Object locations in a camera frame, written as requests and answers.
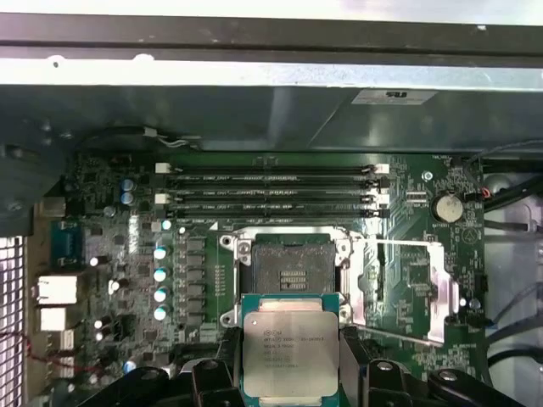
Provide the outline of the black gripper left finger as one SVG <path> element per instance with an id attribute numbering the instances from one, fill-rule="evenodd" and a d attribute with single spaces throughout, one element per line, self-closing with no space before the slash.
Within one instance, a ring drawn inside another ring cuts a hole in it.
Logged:
<path id="1" fill-rule="evenodd" d="M 140 367 L 98 391 L 82 406 L 241 406 L 243 330 L 228 328 L 216 357 L 192 360 L 171 378 L 156 367 Z"/>

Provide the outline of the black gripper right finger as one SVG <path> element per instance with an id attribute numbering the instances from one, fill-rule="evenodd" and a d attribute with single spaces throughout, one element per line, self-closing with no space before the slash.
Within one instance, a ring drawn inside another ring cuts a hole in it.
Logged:
<path id="1" fill-rule="evenodd" d="M 514 406 L 516 401 L 456 369 L 421 381 L 393 360 L 373 358 L 357 329 L 339 330 L 339 383 L 350 406 Z"/>

